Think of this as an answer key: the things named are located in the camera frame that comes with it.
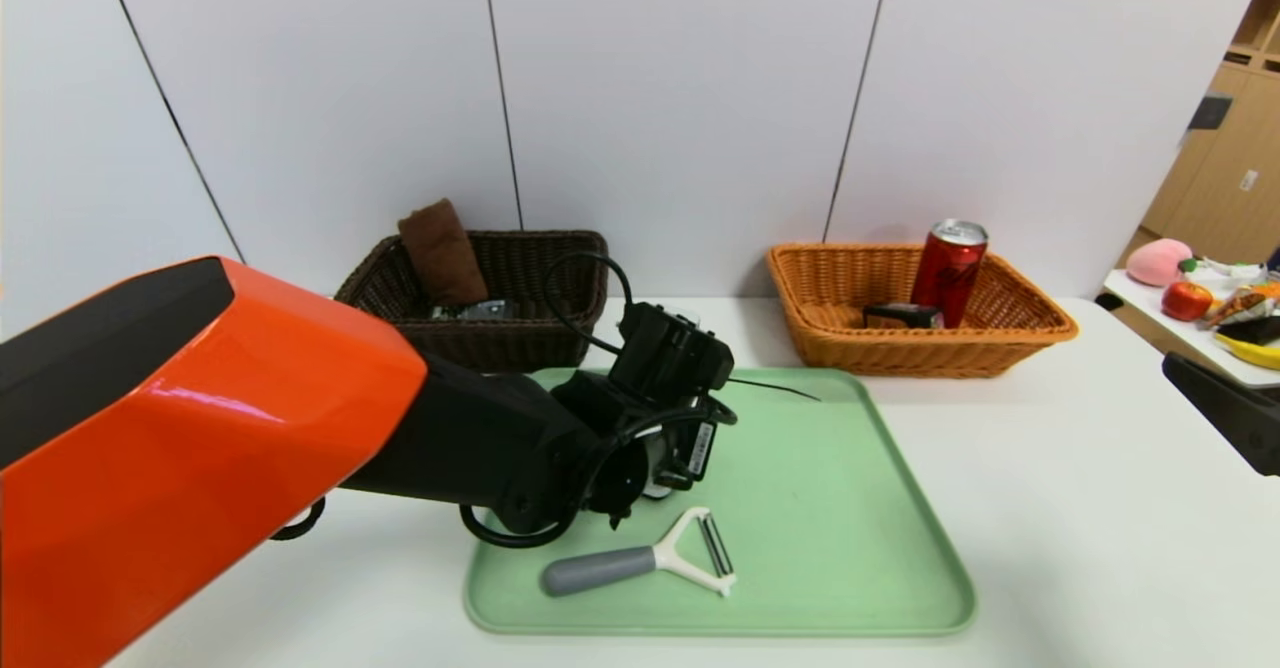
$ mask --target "vegetable peeler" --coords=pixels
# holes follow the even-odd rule
[[[714,576],[676,553],[676,543],[680,541],[680,536],[692,521],[698,521],[699,529],[701,529],[703,540],[707,543],[712,564],[716,567]],[[724,540],[721,539],[719,530],[716,527],[710,508],[686,509],[667,531],[667,535],[654,545],[623,548],[557,561],[543,571],[543,590],[550,596],[570,595],[653,571],[671,571],[704,589],[728,596],[728,589],[737,581],[737,576],[733,573],[733,564],[730,563],[728,552],[724,550]]]

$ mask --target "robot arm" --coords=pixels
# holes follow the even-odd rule
[[[687,490],[727,346],[628,305],[608,376],[543,390],[228,258],[134,276],[0,344],[9,665],[97,665],[333,488],[461,504],[525,548]],[[481,523],[488,508],[504,530]]]

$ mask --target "white wall panel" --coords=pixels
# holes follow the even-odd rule
[[[4,335],[233,255],[116,0],[4,0]]]
[[[124,0],[244,258],[333,293],[404,214],[516,229],[486,0]]]
[[[829,241],[982,221],[1056,296],[1098,289],[1249,0],[884,0]]]
[[[527,229],[603,232],[635,289],[771,290],[819,241],[877,0],[493,0]]]

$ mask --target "orange robot arm cover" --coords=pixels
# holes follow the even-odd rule
[[[425,378],[393,326],[228,258],[0,346],[0,663],[110,659],[367,462]]]

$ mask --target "red soda can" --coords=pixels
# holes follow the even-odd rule
[[[943,326],[959,328],[984,253],[987,230],[978,223],[955,218],[934,223],[924,239],[911,303],[933,305],[942,311]]]

